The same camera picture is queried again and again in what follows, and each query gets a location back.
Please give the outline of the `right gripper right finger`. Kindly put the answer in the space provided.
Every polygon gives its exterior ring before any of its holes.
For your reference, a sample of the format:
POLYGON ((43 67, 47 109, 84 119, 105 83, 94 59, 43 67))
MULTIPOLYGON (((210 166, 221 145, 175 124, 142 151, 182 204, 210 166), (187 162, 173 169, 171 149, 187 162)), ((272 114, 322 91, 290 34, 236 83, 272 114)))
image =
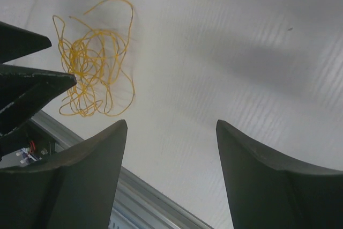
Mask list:
POLYGON ((342 228, 342 171, 285 155, 223 120, 216 133, 234 228, 342 228))

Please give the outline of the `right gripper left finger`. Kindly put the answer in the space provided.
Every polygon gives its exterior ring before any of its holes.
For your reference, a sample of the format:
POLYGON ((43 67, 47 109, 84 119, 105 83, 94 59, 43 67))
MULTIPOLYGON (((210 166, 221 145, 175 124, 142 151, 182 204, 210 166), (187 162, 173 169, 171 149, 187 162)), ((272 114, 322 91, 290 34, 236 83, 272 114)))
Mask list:
POLYGON ((107 228, 128 126, 25 167, 1 169, 1 228, 107 228))

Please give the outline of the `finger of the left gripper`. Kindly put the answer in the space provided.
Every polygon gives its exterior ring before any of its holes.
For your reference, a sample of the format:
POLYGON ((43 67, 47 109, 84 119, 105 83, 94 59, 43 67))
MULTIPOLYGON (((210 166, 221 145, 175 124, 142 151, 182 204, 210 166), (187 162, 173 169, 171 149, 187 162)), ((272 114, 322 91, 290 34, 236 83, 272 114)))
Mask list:
POLYGON ((1 137, 20 128, 76 82, 68 73, 2 64, 1 137))
POLYGON ((48 37, 1 22, 1 63, 36 53, 52 46, 48 37))

